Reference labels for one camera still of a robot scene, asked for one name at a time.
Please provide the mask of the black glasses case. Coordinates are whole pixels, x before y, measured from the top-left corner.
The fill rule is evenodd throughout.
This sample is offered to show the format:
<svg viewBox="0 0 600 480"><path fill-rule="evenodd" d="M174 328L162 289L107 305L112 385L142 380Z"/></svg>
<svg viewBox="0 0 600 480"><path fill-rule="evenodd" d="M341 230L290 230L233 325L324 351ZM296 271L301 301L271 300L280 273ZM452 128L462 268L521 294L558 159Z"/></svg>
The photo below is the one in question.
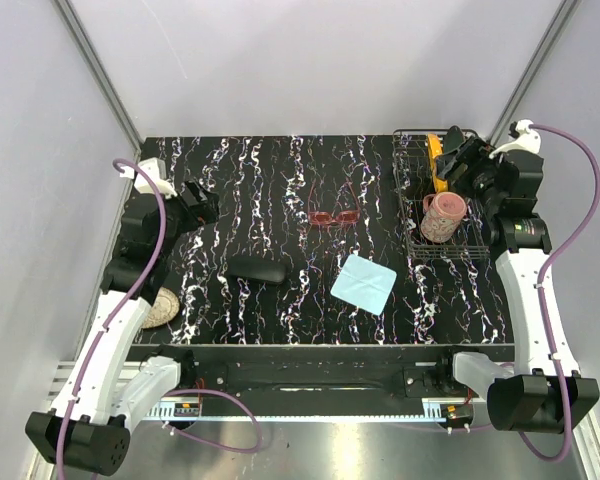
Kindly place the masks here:
<svg viewBox="0 0 600 480"><path fill-rule="evenodd" d="M287 269L280 262L252 256L234 256L228 261L227 274L243 280L281 285L286 281Z"/></svg>

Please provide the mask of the red sunglasses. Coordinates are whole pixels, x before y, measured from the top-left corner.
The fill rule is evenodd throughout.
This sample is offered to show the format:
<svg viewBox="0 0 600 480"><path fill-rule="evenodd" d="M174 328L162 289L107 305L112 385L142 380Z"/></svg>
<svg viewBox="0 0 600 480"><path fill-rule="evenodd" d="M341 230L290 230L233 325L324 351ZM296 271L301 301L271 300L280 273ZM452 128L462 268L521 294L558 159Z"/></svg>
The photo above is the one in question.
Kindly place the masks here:
<svg viewBox="0 0 600 480"><path fill-rule="evenodd" d="M313 182L309 191L307 202L307 218L310 226L331 227L331 226L352 226L359 222L361 217L361 206L358 197L350 181L346 182L349 193L352 195L355 207L350 210L341 210L337 213L315 210L311 207L311 201L316 190L316 182Z"/></svg>

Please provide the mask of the light blue cleaning cloth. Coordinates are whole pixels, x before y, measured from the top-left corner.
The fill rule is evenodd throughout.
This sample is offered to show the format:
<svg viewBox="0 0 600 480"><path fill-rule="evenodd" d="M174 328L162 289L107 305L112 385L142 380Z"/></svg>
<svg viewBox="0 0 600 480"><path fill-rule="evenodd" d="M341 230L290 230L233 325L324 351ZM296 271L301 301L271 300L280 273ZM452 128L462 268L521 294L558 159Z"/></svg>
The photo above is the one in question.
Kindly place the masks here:
<svg viewBox="0 0 600 480"><path fill-rule="evenodd" d="M339 300L379 316L383 313L396 278L395 271L351 254L330 293Z"/></svg>

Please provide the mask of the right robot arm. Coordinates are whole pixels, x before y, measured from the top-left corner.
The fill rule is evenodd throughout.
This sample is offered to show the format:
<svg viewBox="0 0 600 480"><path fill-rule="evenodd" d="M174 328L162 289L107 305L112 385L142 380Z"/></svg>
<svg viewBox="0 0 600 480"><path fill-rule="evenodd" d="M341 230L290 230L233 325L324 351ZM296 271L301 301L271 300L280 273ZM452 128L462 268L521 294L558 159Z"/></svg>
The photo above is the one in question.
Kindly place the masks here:
<svg viewBox="0 0 600 480"><path fill-rule="evenodd" d="M435 160L435 175L448 191L483 208L484 239L508 302L515 359L506 368L476 349L453 347L433 375L443 395L468 388L485 400L497 430L568 435L600 391L595 379L581 375L560 320L551 269L566 248L552 246L534 211L543 180L542 129L532 123L499 147L470 137Z"/></svg>

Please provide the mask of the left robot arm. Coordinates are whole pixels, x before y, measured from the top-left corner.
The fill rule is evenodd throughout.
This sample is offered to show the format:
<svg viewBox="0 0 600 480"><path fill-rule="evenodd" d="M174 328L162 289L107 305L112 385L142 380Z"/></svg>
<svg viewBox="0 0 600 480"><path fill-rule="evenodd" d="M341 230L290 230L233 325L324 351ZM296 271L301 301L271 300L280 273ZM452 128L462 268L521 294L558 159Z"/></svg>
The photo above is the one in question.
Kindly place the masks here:
<svg viewBox="0 0 600 480"><path fill-rule="evenodd" d="M52 405L30 414L25 433L58 471L72 467L111 476L122 465L133 430L168 392L188 394L197 372L189 349L161 346L145 372L117 385L133 340L169 275L180 237L219 217L219 197L187 182L172 197L135 193L125 203L105 267L96 317L75 365Z"/></svg>

